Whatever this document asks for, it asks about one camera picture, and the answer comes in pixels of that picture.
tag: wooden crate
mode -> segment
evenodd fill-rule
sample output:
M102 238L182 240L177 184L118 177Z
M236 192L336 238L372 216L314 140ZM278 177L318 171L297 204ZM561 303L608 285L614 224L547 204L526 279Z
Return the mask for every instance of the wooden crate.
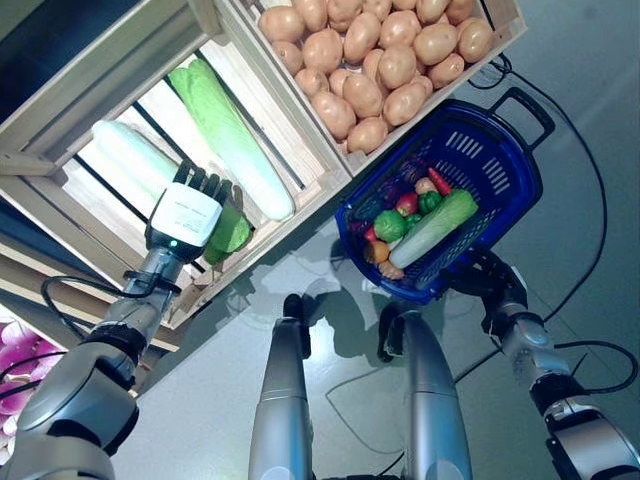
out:
M349 170L349 173L356 176L375 162L389 147L398 142L411 127L451 95L456 88L496 58L527 30L516 0L475 1L476 5L473 15L485 18L494 29L493 43L490 52L481 61L465 70L455 82L435 91L411 121L393 130L384 143L369 155L364 155L362 152L354 152L348 155L343 153L311 107L307 97L302 93L293 77L284 67L284 64L273 53L267 39L258 30L257 21L260 16L260 10L273 5L290 4L290 0L256 0L256 2L249 7L246 7L245 4L238 0L220 0L217 1L216 4L218 5L221 16L232 19L233 22L235 22L233 30L230 30L230 35L231 31L233 31L234 42L242 45L244 48L243 53L251 56L254 63L260 66L259 68L266 81L277 87L285 86L284 89L286 92L278 92L282 101L296 105L297 108L313 120L318 136L331 146L335 155L341 159ZM260 8L258 8L255 3L260 3Z
M163 78L188 63L198 50L230 87L294 199L296 214L286 222L270 221L245 197L244 211L256 227L251 241L215 268L202 260L185 267L179 279L183 292L155 340L165 348L175 349L180 341L183 329L172 329L191 318L526 30L515 0L478 0L476 15L487 18L495 29L490 54L435 93L419 115L396 129L379 149L368 156L347 156L256 28L258 15L255 5L247 7L241 0L143 0L0 125L2 196L107 281L121 286L123 272L139 267L144 256L144 212L136 218L131 212L114 211L112 193L103 192L103 186L91 184L84 175L78 160L95 155L91 125L100 119L118 119L137 128L176 162L185 154L208 172L234 181ZM142 110L171 133L171 144L145 127ZM24 268L34 270L33 265ZM35 276L31 272L29 285L38 275L50 272L45 268ZM59 300L65 298L69 299L61 292ZM93 300L103 308L109 302L95 296ZM66 308L76 306L67 302ZM99 317L96 305L85 310L90 317Z

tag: potato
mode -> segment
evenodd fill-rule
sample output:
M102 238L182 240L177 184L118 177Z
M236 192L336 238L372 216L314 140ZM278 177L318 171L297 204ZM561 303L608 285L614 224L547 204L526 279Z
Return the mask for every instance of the potato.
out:
M364 73L371 80L376 79L376 73L378 72L378 62L380 62L380 58L384 50L381 48L375 48L367 53L367 56L364 57L362 61L362 73Z
M349 102L358 118L377 117L382 111L382 93L374 81L361 73L347 77L342 98Z
M451 25L458 25L473 13L473 0L451 0L444 12L447 14Z
M330 92L319 92L311 105L336 140L344 140L356 125L356 114L346 101Z
M420 83L403 85L389 94L382 113L390 125L397 127L411 120L427 99L427 91Z
M362 73L369 77L369 79L376 82L376 85L378 85L378 88L382 93L382 97L386 98L387 95L389 95L389 90L384 86L384 83L382 83L380 73L378 72L378 63L380 63L382 54L384 54L384 50L381 48L371 50L362 61Z
M456 32L458 33L458 41L460 41L460 36L462 35L462 32L469 25L471 25L473 22L477 22L478 20L480 20L480 19L476 18L476 17L469 17L465 21L463 21L462 23L459 23L458 25L456 25Z
M277 40L273 42L273 50L282 60L291 75L295 75L302 68L302 52L293 43Z
M393 45L410 47L421 28L418 17L411 10L393 12L382 23L380 46L385 49Z
M429 98L433 93L433 82L429 80L429 77L426 77L424 75L416 75L411 79L409 83L419 83L424 87L424 89L427 92L427 97L425 98L425 100Z
M385 87L393 90L408 83L416 73L416 54L411 47L389 47L380 57L378 72Z
M362 12L364 0L329 0L327 13L334 22L353 21Z
M424 27L413 40L413 49L425 65L435 65L447 58L456 48L456 27L447 23L435 23Z
M349 26L351 22L353 22L353 18L348 20L344 20L342 22L336 22L335 20L329 20L329 26L334 29L338 33L346 33L349 30Z
M396 10L414 10L416 8L416 0L392 0L393 8Z
M315 68L325 75L329 75L342 62L340 35L330 28L312 33L304 42L302 58L307 68Z
M422 23L436 23L449 5L450 0L418 0L416 13Z
M380 21L371 12L358 15L344 38L344 59L349 63L360 63L378 43Z
M334 70L331 76L329 77L329 88L331 88L331 93L339 97L342 97L342 87L344 86L344 81L352 73L353 72L349 70L345 70L344 68L339 68L337 70Z
M378 17L378 20L384 22L391 11L391 0L364 0L362 11L371 12Z
M485 20L468 25L460 35L458 52L468 63L482 59L491 49L493 30Z
M424 75L427 72L427 66L418 60L418 58L416 58L416 72L418 72L419 75Z
M365 118L358 123L347 137L349 152L370 153L378 148L389 134L389 127L380 117Z
M436 90L450 84L464 71L464 58L452 53L439 64L434 65L427 73Z
M304 33L304 20L293 7L271 7L260 15L258 28L270 42L296 43Z
M329 91L329 80L324 73L315 68L304 68L295 77L296 83L304 94L313 98L318 92Z
M292 0L293 8L304 19L310 32L318 32L327 26L327 2L325 0Z

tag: gray floor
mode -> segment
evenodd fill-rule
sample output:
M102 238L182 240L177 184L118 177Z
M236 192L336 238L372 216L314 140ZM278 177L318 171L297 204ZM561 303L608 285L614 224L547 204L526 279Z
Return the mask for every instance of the gray floor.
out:
M602 261L550 331L558 342L597 338L640 352L638 3L520 4L530 32L508 52L514 68L575 119L609 199ZM458 97L487 106L500 91L464 87ZM505 117L529 133L516 110ZM530 307L543 315L590 262L601 222L584 152L554 118L557 132L536 151L544 196L496 247L523 273ZM377 314L389 299L341 258L335 207L328 205L216 297L194 320L182 349L160 361L157 383L140 401L140 424L115 457L120 478L246 478L270 328L290 292L314 299L313 356L305 369L318 478L375 473L394 458L403 444L401 369L381 368L375 358ZM480 330L482 313L479 301L454 293L424 308L454 373L492 348ZM567 351L572 361L580 353ZM578 377L602 386L622 380L627 369L619 356L593 350ZM462 381L459 392L476 478L555 478L544 426L504 358ZM598 400L639 445L640 382Z

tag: black cable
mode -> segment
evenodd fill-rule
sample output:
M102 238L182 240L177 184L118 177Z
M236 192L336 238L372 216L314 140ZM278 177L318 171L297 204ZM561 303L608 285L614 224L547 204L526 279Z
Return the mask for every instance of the black cable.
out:
M482 357L479 360L476 360L475 362L473 362L471 365L469 365L467 368L465 368L462 372L460 372L456 378L453 380L454 383L458 383L460 382L463 378L465 378L467 375L470 375L471 373L473 373L475 370L477 370L478 368L480 368L482 365L484 365L485 363L487 363L489 360L491 360L493 357L495 357L498 353L500 353L502 350L500 350L499 348L496 348L495 350L492 350L491 352L487 353L484 357Z
M33 382L25 383L24 385L20 385L19 387L12 388L11 390L7 390L6 392L0 393L0 401L5 398L9 398L16 393L24 392L25 390L30 390L32 388L36 388L40 385L42 380L34 380Z
M151 276L151 281L149 282L149 284L148 284L148 286L147 286L147 288L145 289L144 292L142 292L142 293L129 293L129 292L123 292L121 290L118 290L117 288L111 287L109 285L105 285L105 284L100 283L100 282L94 282L92 280L87 280L87 279L80 278L80 277L73 277L73 276L68 276L68 275L59 275L59 276L56 276L56 277L49 277L44 282L42 282L42 286L40 287L40 294L42 295L42 298L44 299L44 301L47 304L47 306L57 315L57 317L60 319L62 324L64 326L66 326L67 328L69 328L69 330L71 330L73 332L73 334L76 337L78 337L78 339L84 340L85 335L82 332L82 330L80 330L76 326L75 322L71 318L67 317L64 313L62 313L58 309L58 307L55 305L55 303L53 303L53 300L51 299L51 294L49 293L49 288L51 287L51 285L53 285L54 283L62 283L62 282L81 283L82 285L87 285L89 287L95 288L97 290L100 290L102 292L108 293L108 294L116 296L116 297L144 298L144 297L148 297L149 295L151 295L151 293L153 292L153 289L156 287L156 284L157 284L159 278L160 278L160 275L153 274Z
M402 452L400 455L398 455L398 457L393 461L393 463L391 463L391 465L389 465L387 468L385 468L383 471L381 471L378 475L376 475L377 477L381 477L382 475L384 475L385 473L387 473L389 470L391 470L393 467L395 467L398 462L400 460L402 460L402 458L404 457L404 452Z
M57 355L64 355L67 352L51 352L51 353L43 353L42 355L34 355L33 357L25 358L24 360L20 360L19 362L14 363L13 365L5 368L2 372L0 372L0 382L4 380L4 377L11 373L11 370L17 368L25 363L33 362L34 360L40 360L41 358L54 357Z
M502 60L502 67L504 67L505 70L512 71L511 60L509 60L504 53L501 53L499 55L499 58L500 60ZM496 88L498 85L500 85L505 78L507 78L507 72L500 71L500 78L489 85L478 85L477 83L474 83L473 80L467 81L469 82L469 85L471 85L473 88L477 88L478 90L491 90L492 88Z
M616 352L622 353L625 357L629 359L629 362L631 363L631 372L629 372L629 375L623 382L618 383L617 385L612 385L611 387L585 388L586 393L603 394L603 393L619 392L620 390L624 390L625 388L629 387L638 377L638 359L629 350L615 343L605 342L603 340L578 340L575 342L559 343L555 345L555 348L563 349L563 348L574 348L574 347L584 347L584 346L610 348L611 350L615 350Z
M494 85L486 86L486 87L485 86L478 86L478 85L474 84L473 82L470 82L471 85L473 87L475 87L475 88L480 88L481 90L487 90L489 88L493 88L493 87L497 86L502 80L504 80L504 78L506 78L507 75L511 74L514 77L518 78L525 85L527 85L528 87L533 89L536 93L538 93L539 95L544 97L547 101L549 101L556 108L556 110L558 111L558 113L560 114L560 116L562 117L564 122L567 124L569 129L576 136L576 138L580 142L580 145L582 146L582 148L584 149L585 153L587 154L587 157L589 158L589 163L591 164L591 167L593 168L593 172L594 172L594 174L596 176L596 179L598 181L598 188L600 190L600 200L601 200L601 203L602 203L602 229L601 229L601 232L600 232L600 239L599 239L599 242L598 242L598 248L596 250L596 254L595 254L593 260L591 261L591 263L589 264L589 267L587 268L587 270L584 272L584 274L582 274L582 276L574 284L574 286L571 288L571 290L569 290L569 293L567 293L565 295L565 297L562 299L562 301L558 304L558 306L556 308L554 308L551 311L551 313L549 313L544 318L543 322L547 323L549 320L551 320L551 318L553 318L569 302L571 297L573 297L573 295L584 284L584 282L587 281L587 279L591 276L591 274L595 270L596 266L600 262L600 258L602 257L602 252L604 250L604 245L605 245L606 238L607 238L607 231L608 231L608 224L609 224L609 214L608 214L608 210L607 210L607 195L606 195L606 191L605 191L604 180L602 179L602 174L600 173L600 169L598 168L598 164L596 163L595 157L593 156L593 153L591 152L591 149L589 148L589 145L585 141L584 137L580 134L580 132L578 131L578 129L574 125L574 123L571 120L571 118L569 118L569 115L567 115L567 113L564 111L564 109L560 106L560 104L555 99L553 99L553 97L551 97L551 95L547 94L541 88L537 87L531 81L527 80L523 75L521 75L518 72L516 72L515 70L513 70L513 65L511 64L511 61L509 60L509 58L506 55L500 54L500 59L502 60L503 65L500 65L499 63L496 63L495 61L492 61L490 63L490 65L493 68L495 68L498 72L500 72L503 75L500 78L500 80L498 80Z

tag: green pepper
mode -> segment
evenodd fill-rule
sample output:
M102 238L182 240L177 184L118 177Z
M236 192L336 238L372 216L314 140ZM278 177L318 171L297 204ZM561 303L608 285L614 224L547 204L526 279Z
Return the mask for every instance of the green pepper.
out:
M385 210L373 221L373 230L380 240L390 243L407 233L407 222L395 210Z
M420 195L418 199L418 209L420 213L426 215L431 212L442 201L442 195L438 192L427 192L424 195Z
M407 223L407 230L411 230L413 227L415 227L416 223L418 223L421 219L422 215L420 215L419 213L414 213L413 215L409 215L408 217L406 217L405 222Z

